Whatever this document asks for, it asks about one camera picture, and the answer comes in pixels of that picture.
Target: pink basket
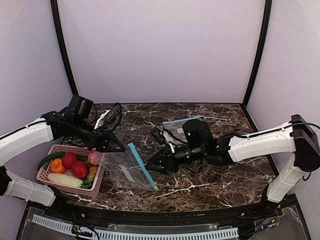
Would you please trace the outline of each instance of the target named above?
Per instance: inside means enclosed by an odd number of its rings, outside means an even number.
[[[67,145],[53,145],[48,153],[53,154],[57,152],[73,152],[77,155],[88,156],[90,151],[87,148],[81,148],[76,146],[67,146]],[[60,191],[70,193],[70,194],[78,194],[78,195],[85,195],[87,197],[95,198],[98,196],[100,185],[102,182],[102,178],[104,176],[104,169],[99,165],[98,171],[96,172],[94,182],[91,189],[83,189],[83,188],[76,188],[76,187],[69,187],[57,183],[53,183],[48,180],[48,174],[52,173],[50,164],[48,165],[47,169],[40,168],[38,174],[36,175],[36,179],[45,185],[51,185],[55,188],[59,189]]]

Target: dark brown marble surface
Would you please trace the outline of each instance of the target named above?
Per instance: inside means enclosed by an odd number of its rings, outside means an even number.
[[[124,143],[134,143],[144,162],[161,149],[149,135],[154,126],[202,116],[214,138],[253,130],[239,104],[220,103],[143,103],[123,104],[121,125],[114,131]],[[97,104],[98,115],[110,104]],[[91,112],[90,120],[95,113]],[[247,159],[231,166],[204,163],[196,174],[180,166],[175,174],[150,172],[159,191],[115,189],[106,172],[96,198],[65,193],[68,203],[101,209],[139,212],[188,212],[242,206],[260,201],[263,189],[274,173],[265,156]]]

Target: blue zipper seal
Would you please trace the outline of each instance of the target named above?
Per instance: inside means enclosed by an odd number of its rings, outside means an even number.
[[[129,143],[128,144],[130,150],[132,151],[135,159],[137,160],[137,162],[139,163],[142,171],[144,172],[146,178],[149,180],[151,186],[153,187],[154,190],[158,191],[158,186],[156,185],[155,181],[153,180],[152,176],[150,175],[150,173],[147,171],[147,169],[145,168],[145,164],[144,162],[142,161],[139,153],[137,152],[136,148],[135,148],[135,145],[133,143]]]
[[[175,121],[163,121],[162,124],[166,125],[166,124],[175,124],[175,123],[181,123],[181,122],[186,122],[192,119],[199,119],[202,116],[194,116],[194,117],[190,117],[190,118],[185,118],[185,119],[179,119],[179,120],[175,120]]]

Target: white wall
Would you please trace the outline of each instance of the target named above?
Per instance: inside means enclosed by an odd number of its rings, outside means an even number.
[[[97,103],[237,102],[264,0],[62,0],[79,93]]]
[[[72,94],[48,0],[0,0],[0,136],[67,106]],[[51,144],[12,159],[6,168],[35,180]],[[0,196],[0,239],[16,238],[26,202]]]
[[[320,1],[273,1],[270,23],[248,110],[260,130],[300,114],[320,125]],[[280,169],[286,154],[275,156]],[[312,239],[320,236],[320,170],[294,189]]]

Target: clear plastic bag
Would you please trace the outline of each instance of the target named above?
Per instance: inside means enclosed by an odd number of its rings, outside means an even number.
[[[91,160],[109,172],[117,189],[158,190],[133,143],[125,148],[125,152],[94,152]]]
[[[179,120],[174,120],[174,121],[164,121],[163,128],[170,130],[174,136],[176,136],[178,139],[186,142],[187,138],[185,136],[184,130],[182,128],[183,124],[189,120],[192,119],[199,119],[201,120],[201,116],[195,116],[195,117],[190,117],[190,118],[185,118],[185,119],[179,119]],[[181,144],[181,142],[175,140],[171,136],[166,134],[166,137],[170,139],[170,142],[173,142],[176,145]]]

